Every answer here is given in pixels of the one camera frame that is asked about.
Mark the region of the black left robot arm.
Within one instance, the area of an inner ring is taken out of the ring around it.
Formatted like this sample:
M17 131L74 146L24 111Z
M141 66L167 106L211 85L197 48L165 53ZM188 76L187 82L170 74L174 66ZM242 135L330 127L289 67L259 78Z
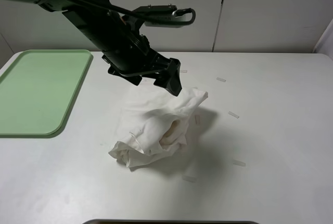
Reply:
M187 21L164 20L164 16L181 16L187 9L174 5L142 6L133 11L114 6L110 0L8 0L36 4L49 12L61 12L86 38L103 53L108 73L134 85L143 78L170 94L179 95L179 60L166 58L150 47L139 30L143 24L155 27L183 27Z

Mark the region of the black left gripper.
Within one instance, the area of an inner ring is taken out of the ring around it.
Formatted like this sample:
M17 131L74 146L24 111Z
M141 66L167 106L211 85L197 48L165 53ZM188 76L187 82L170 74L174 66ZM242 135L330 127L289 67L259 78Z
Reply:
M182 90L178 59L166 58L153 50L146 37L103 34L100 36L102 59L108 73L138 86L142 76L156 77L154 85L178 96Z

